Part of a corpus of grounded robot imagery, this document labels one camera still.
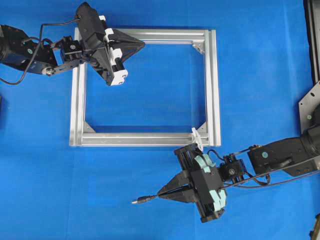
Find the robotic arm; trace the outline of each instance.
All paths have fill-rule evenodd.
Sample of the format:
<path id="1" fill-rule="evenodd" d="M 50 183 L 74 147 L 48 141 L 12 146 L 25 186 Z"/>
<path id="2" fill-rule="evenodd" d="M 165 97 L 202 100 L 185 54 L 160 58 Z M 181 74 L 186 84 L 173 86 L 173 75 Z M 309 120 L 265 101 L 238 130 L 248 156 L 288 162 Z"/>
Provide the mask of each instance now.
<path id="1" fill-rule="evenodd" d="M 77 23 L 81 40 L 73 40 L 71 36 L 64 36 L 57 42 L 42 39 L 44 26 L 71 23 Z M 23 71 L 17 82 L 0 80 L 9 85 L 17 85 L 22 82 L 27 72 L 53 76 L 76 68 L 79 64 L 89 63 L 108 86 L 121 85 L 128 76 L 123 62 L 144 46 L 144 42 L 109 28 L 106 19 L 99 18 L 97 11 L 84 2 L 76 10 L 73 20 L 42 24 L 39 38 L 28 37 L 17 28 L 0 25 L 0 63 Z M 57 64 L 54 55 L 56 50 L 60 50 L 62 65 Z"/>
<path id="2" fill-rule="evenodd" d="M 141 204 L 156 197 L 183 203 L 195 203 L 201 222 L 218 219 L 224 213 L 226 188 L 261 188 L 275 186 L 320 173 L 320 105 L 313 112 L 313 126 L 300 137 L 286 138 L 264 146 L 254 145 L 240 152 L 231 153 L 223 158 L 211 149 L 204 154 L 196 143 L 174 151 L 182 171 L 156 195 L 140 197 L 133 204 Z M 220 166 L 213 163 L 209 153 L 214 152 Z M 237 155 L 247 152 L 256 176 L 248 173 L 242 159 Z M 270 184 L 270 174 L 283 170 L 296 177 L 285 182 Z M 266 182 L 257 178 L 265 177 Z M 258 186 L 240 186 L 254 180 Z"/>

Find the screw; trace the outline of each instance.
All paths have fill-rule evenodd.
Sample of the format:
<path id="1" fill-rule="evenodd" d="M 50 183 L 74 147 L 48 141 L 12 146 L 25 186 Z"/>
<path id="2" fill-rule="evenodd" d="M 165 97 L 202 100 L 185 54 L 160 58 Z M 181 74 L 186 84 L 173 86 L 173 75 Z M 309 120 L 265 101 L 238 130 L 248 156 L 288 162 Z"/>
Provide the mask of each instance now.
<path id="1" fill-rule="evenodd" d="M 52 68 L 49 68 L 45 72 L 48 76 L 51 76 L 54 73 L 54 70 Z"/>
<path id="2" fill-rule="evenodd" d="M 267 153 L 266 151 L 264 151 L 264 152 L 262 153 L 262 157 L 263 157 L 264 159 L 266 159 L 268 156 L 269 156 L 269 155 L 268 155 L 268 153 Z"/>
<path id="3" fill-rule="evenodd" d="M 236 173 L 236 171 L 233 168 L 230 168 L 228 172 L 230 175 L 235 175 Z"/>

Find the rectangular frame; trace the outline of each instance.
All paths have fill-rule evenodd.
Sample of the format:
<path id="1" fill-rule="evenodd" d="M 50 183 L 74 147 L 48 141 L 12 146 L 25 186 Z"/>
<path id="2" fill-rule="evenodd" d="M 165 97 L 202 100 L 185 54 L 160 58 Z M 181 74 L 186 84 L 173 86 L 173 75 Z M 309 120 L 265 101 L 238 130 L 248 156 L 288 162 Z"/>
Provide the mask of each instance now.
<path id="1" fill-rule="evenodd" d="M 87 63 L 72 72 L 70 146 L 83 147 L 164 147 L 221 145 L 220 99 L 215 30 L 194 29 L 119 29 L 146 44 L 192 45 L 204 55 L 206 122 L 198 129 L 200 140 L 192 133 L 97 133 L 86 122 Z M 75 40 L 80 40 L 75 29 Z"/>

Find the wire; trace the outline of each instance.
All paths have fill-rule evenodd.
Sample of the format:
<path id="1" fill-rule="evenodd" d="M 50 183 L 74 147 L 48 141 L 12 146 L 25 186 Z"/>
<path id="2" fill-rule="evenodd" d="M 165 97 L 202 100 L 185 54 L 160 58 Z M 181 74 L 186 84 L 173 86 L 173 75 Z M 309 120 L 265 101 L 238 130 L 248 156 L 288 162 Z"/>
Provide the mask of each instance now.
<path id="1" fill-rule="evenodd" d="M 249 172 L 245 172 L 245 174 L 246 175 L 248 175 L 249 176 L 249 178 L 252 178 L 253 176 L 249 173 Z M 259 184 L 260 186 L 265 186 L 265 185 L 268 185 L 269 183 L 270 183 L 270 181 L 271 181 L 271 177 L 270 177 L 270 175 L 268 174 L 268 175 L 266 175 L 265 176 L 265 179 L 266 179 L 266 182 L 264 182 L 264 181 L 259 181 L 258 179 L 253 179 L 253 181 L 255 181 L 257 184 Z"/>
<path id="2" fill-rule="evenodd" d="M 31 36 L 31 37 L 28 37 L 26 39 L 23 39 L 21 42 L 24 44 L 24 43 L 26 43 L 28 41 L 31 41 L 31 40 L 36 40 L 36 41 L 40 42 L 40 39 L 35 37 L 35 36 Z"/>
<path id="3" fill-rule="evenodd" d="M 298 163 L 295 163 L 295 164 L 292 164 L 292 165 L 287 165 L 287 166 L 284 166 L 284 167 L 281 167 L 281 168 L 278 168 L 278 169 L 275 169 L 275 170 L 267 171 L 267 172 L 258 174 L 258 175 L 256 175 L 256 176 L 250 177 L 250 178 L 248 178 L 248 179 L 245 179 L 245 180 L 242 180 L 242 181 L 239 181 L 239 182 L 236 182 L 236 183 L 233 183 L 233 184 L 224 186 L 224 187 L 222 187 L 221 189 L 226 189 L 226 188 L 234 187 L 234 186 L 237 186 L 237 185 L 240 185 L 240 184 L 244 184 L 244 183 L 247 183 L 247 182 L 250 181 L 250 180 L 254 180 L 254 179 L 256 179 L 256 178 L 263 177 L 263 176 L 268 175 L 268 174 L 270 174 L 270 173 L 274 173 L 274 172 L 278 172 L 278 171 L 281 171 L 281 170 L 293 168 L 293 167 L 296 167 L 296 166 L 298 166 L 298 165 L 307 163 L 307 162 L 312 161 L 312 160 L 314 160 L 314 158 L 310 158 L 310 159 L 307 159 L 307 160 L 304 160 L 304 161 L 301 161 L 301 162 L 298 162 Z"/>
<path id="4" fill-rule="evenodd" d="M 222 161 L 225 161 L 222 157 L 220 157 L 219 153 L 217 153 L 216 150 L 210 149 L 206 154 L 209 155 L 210 152 L 213 152 L 213 153 L 217 156 L 218 159 L 220 159 L 220 160 L 222 160 Z"/>
<path id="5" fill-rule="evenodd" d="M 293 181 L 296 181 L 296 180 L 299 180 L 299 179 L 303 179 L 303 178 L 306 178 L 306 177 L 310 177 L 310 176 L 313 176 L 313 175 L 316 175 L 316 174 L 320 174 L 320 171 L 310 172 L 308 174 L 305 174 L 305 175 L 302 175 L 302 176 L 298 176 L 298 177 L 295 177 L 295 178 L 292 178 L 292 179 L 289 179 L 289 180 L 286 180 L 286 181 L 280 181 L 280 182 L 267 184 L 267 185 L 261 185 L 261 186 L 239 186 L 239 185 L 235 185 L 234 187 L 242 188 L 242 189 L 261 189 L 261 188 L 267 188 L 267 187 L 274 187 L 274 186 L 279 186 L 279 185 L 282 185 L 282 184 L 290 183 L 290 182 L 293 182 Z"/>
<path id="6" fill-rule="evenodd" d="M 25 68 L 22 76 L 20 77 L 20 79 L 19 79 L 18 81 L 16 81 L 16 82 L 9 82 L 9 81 L 6 81 L 6 80 L 0 78 L 0 81 L 4 82 L 5 84 L 8 84 L 8 85 L 12 85 L 12 86 L 13 86 L 13 85 L 18 85 L 18 84 L 20 84 L 20 83 L 24 80 L 24 78 L 25 78 L 25 76 L 26 76 L 26 74 L 27 74 L 28 69 L 30 68 L 31 64 L 33 63 L 33 61 L 34 61 L 34 59 L 35 59 L 35 57 L 36 57 L 36 55 L 37 55 L 37 53 L 38 53 L 38 51 L 39 51 L 39 48 L 40 48 L 40 46 L 42 45 L 42 42 L 44 42 L 44 41 L 47 42 L 47 40 L 48 40 L 47 38 L 45 38 L 44 40 L 42 40 L 42 33 L 43 33 L 44 26 L 64 26 L 64 25 L 68 25 L 68 24 L 74 23 L 74 22 L 79 21 L 79 20 L 80 20 L 79 18 L 75 18 L 75 19 L 73 19 L 73 20 L 71 20 L 71 21 L 67 21 L 67 22 L 63 22 L 63 23 L 43 23 L 43 24 L 41 25 L 41 27 L 40 27 L 39 38 L 36 39 L 36 37 L 29 37 L 29 39 L 38 40 L 38 44 L 36 45 L 35 50 L 34 50 L 34 52 L 33 52 L 33 55 L 32 55 L 32 57 L 31 57 L 28 65 L 26 66 L 26 68 Z"/>
<path id="7" fill-rule="evenodd" d="M 247 151 L 249 151 L 249 150 L 250 150 L 250 148 L 246 148 L 245 150 L 234 152 L 233 155 L 236 156 L 236 155 L 242 154 L 242 153 L 244 153 L 244 152 L 247 152 Z"/>

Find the blue tabletop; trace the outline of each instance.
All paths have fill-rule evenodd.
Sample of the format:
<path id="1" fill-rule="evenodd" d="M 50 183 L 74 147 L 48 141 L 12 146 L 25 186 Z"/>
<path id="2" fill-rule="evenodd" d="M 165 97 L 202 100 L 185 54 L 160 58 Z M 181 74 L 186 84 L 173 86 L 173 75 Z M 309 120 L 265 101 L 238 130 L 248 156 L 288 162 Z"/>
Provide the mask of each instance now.
<path id="1" fill-rule="evenodd" d="M 216 150 L 222 155 L 299 135 L 297 102 L 312 87 L 302 2 L 89 3 L 113 28 L 216 29 L 222 133 Z M 38 36 L 40 24 L 71 20 L 80 3 L 1 1 L 0 24 Z M 73 36 L 74 27 L 47 27 L 44 36 Z M 203 59 L 191 46 L 146 46 L 125 67 L 129 76 L 120 87 L 107 87 L 88 70 L 86 120 L 97 131 L 190 132 L 203 123 Z M 0 65 L 0 77 L 20 76 Z M 175 148 L 69 147 L 71 86 L 71 71 L 28 74 L 18 86 L 0 83 L 2 239 L 309 239 L 320 212 L 318 175 L 258 190 L 230 188 L 224 215 L 205 224 L 194 204 L 131 205 L 180 171 Z M 278 172 L 271 179 L 289 176 Z"/>

